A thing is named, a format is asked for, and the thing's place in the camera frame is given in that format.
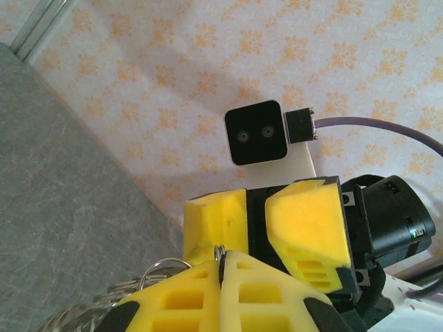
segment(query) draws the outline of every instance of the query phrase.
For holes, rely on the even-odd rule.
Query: black camera face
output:
[[[263,163],[287,155],[282,112],[275,100],[231,109],[224,122],[236,165]]]

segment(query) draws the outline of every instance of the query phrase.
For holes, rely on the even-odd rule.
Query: orange floral pattern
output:
[[[435,107],[424,107],[423,115],[419,119],[418,128],[423,131],[436,130],[442,131],[443,128],[443,109]]]
[[[210,172],[217,173],[218,164],[216,156],[209,156],[208,154],[200,154],[199,155],[199,171],[200,172]]]
[[[152,49],[162,43],[174,43],[174,22],[170,19],[155,19],[154,29],[151,42],[148,46],[142,47],[139,51],[138,58],[141,60],[147,60],[150,57]]]
[[[80,63],[77,76],[69,83],[71,89],[74,89],[82,78],[88,75],[98,75],[97,57],[95,55],[79,54],[78,59]]]
[[[126,158],[129,160],[143,160],[143,145],[134,140],[126,141]]]
[[[180,150],[170,147],[161,148],[161,165],[164,166],[180,166]]]
[[[180,63],[188,61],[189,54],[197,50],[202,50],[204,48],[215,48],[216,46],[218,37],[217,26],[215,24],[195,24],[195,29],[197,32],[195,33],[194,43],[188,50],[187,54],[181,57]]]
[[[0,36],[4,33],[9,33],[12,30],[11,23],[6,17],[0,17]]]
[[[51,50],[49,48],[42,51],[42,72],[61,70],[62,61],[60,59],[60,52],[58,50]]]
[[[376,71],[367,78],[366,81],[360,82],[355,91],[364,90],[368,87],[369,83],[373,83],[376,79],[385,78],[389,75],[397,74],[403,75],[403,69],[406,66],[405,59],[408,52],[392,50],[383,50],[383,59],[380,61]]]
[[[237,0],[233,5],[223,11],[220,21],[224,22],[232,19],[235,12],[237,12],[239,9],[246,9],[248,5],[253,3],[260,5],[262,0]]]
[[[192,100],[195,100],[204,93],[212,93],[213,95],[217,93],[218,84],[216,73],[208,73],[207,71],[204,71],[202,73],[197,73],[197,76],[197,88],[187,98],[183,99],[181,102],[182,107],[188,106]]]
[[[418,154],[414,152],[412,154],[413,160],[409,163],[408,170],[412,173],[420,174],[425,173],[426,175],[431,175],[436,157],[429,156],[424,152]]]
[[[302,87],[295,86],[294,84],[285,84],[283,89],[283,105],[286,107],[303,107],[303,102],[305,101],[305,91]]]
[[[260,50],[263,46],[262,44],[262,32],[252,31],[252,30],[242,30],[240,31],[242,38],[240,39],[238,51],[231,55],[231,57],[224,61],[221,69],[227,69],[232,65],[232,62],[240,58],[241,56],[250,54],[260,54]]]
[[[443,83],[443,57],[436,57],[435,66],[432,68],[431,72],[427,74],[426,79],[417,84],[417,86],[410,88],[403,97],[412,97],[417,94],[418,90],[424,89],[427,86],[437,86],[437,84],[441,83]]]
[[[443,17],[437,19],[437,25],[431,31],[426,31],[419,40],[414,44],[415,47],[429,45],[433,38],[437,37],[443,31]]]
[[[88,9],[74,8],[72,9],[72,29],[61,38],[60,46],[68,46],[71,39],[78,33],[92,32],[91,12]]]
[[[390,25],[396,26],[397,23],[405,20],[413,23],[418,13],[418,4],[419,0],[396,0],[391,9],[385,13],[385,19],[375,28],[369,29],[363,40],[377,37],[378,33]]]
[[[371,117],[378,120],[392,122],[397,115],[397,103],[387,102],[386,100],[375,100]]]
[[[347,101],[349,100],[349,95],[341,95],[338,92],[326,93],[327,101],[325,104],[325,115],[327,116],[345,116],[347,113]]]
[[[343,152],[343,140],[329,136],[322,137],[321,156],[341,158]]]
[[[105,108],[101,98],[85,97],[86,113],[89,117],[103,117],[105,115]]]
[[[336,10],[326,18],[325,23],[320,22],[314,30],[315,34],[326,31],[327,26],[330,26],[336,19],[344,19],[349,15],[361,16],[364,2],[359,0],[338,0]]]
[[[111,95],[119,85],[137,81],[136,63],[134,61],[117,60],[117,78],[105,88],[105,95]]]
[[[283,57],[274,67],[268,67],[266,76],[274,75],[277,70],[286,62],[305,61],[307,54],[307,38],[286,37],[286,46],[284,47]]]
[[[283,7],[277,12],[276,15],[269,17],[266,27],[271,28],[275,26],[286,14],[293,13],[295,10],[311,9],[311,0],[284,0]]]
[[[175,109],[159,109],[158,124],[146,133],[145,138],[152,140],[162,130],[177,129],[178,123],[178,112]]]
[[[357,60],[356,58],[356,45],[347,45],[346,43],[334,44],[335,52],[332,54],[332,58],[328,60],[325,68],[321,69],[318,73],[314,73],[311,76],[311,79],[308,81],[309,83],[314,83],[319,81],[320,76],[326,75],[331,70],[337,70],[340,68],[349,69],[354,68],[354,64]]]
[[[34,0],[0,3],[12,30],[1,41],[14,39],[22,1]],[[79,1],[29,57],[171,219],[189,197],[246,187],[226,142],[229,109],[274,99],[283,111],[371,117],[443,141],[437,1],[178,2]],[[425,145],[365,127],[318,135],[319,174],[392,173],[439,193],[442,164]]]

